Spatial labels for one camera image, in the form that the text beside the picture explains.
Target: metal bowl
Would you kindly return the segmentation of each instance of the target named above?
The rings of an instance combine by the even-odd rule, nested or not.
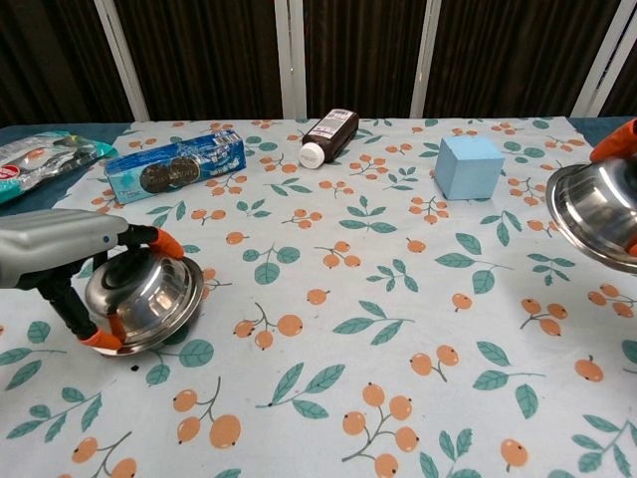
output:
[[[624,159],[567,166],[546,185],[546,205],[559,231],[587,256],[637,273],[637,164]]]
[[[148,248],[128,250],[94,271],[86,301],[95,323],[123,343],[108,356],[127,356],[167,339],[194,314],[203,275],[188,258],[176,260]]]

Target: cookie image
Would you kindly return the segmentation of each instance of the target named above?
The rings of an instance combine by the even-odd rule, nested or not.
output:
[[[191,157],[179,156],[170,163],[170,185],[185,186],[199,179],[199,164]]]
[[[139,175],[139,185],[151,194],[163,192],[170,186],[170,170],[163,164],[145,167]]]

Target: snack package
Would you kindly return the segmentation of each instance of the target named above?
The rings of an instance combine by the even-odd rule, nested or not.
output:
[[[126,204],[244,167],[243,140],[227,129],[110,159],[105,172],[117,202]]]
[[[0,203],[116,150],[68,131],[46,131],[0,146]]]

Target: table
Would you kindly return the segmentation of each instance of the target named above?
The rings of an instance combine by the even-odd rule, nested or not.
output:
[[[133,123],[122,153],[233,127],[248,167],[124,207],[100,165],[69,190],[56,207],[168,230],[206,299],[167,344],[107,359],[35,293],[2,291],[5,470],[630,476],[635,278],[571,248],[542,204],[590,153],[572,125],[368,119],[337,165],[299,169],[310,125]],[[446,201],[440,139],[474,133],[503,176],[492,200]]]

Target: plastic bag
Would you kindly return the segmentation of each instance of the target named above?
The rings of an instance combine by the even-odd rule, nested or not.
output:
[[[0,203],[83,164],[116,152],[68,131],[46,131],[0,146]]]

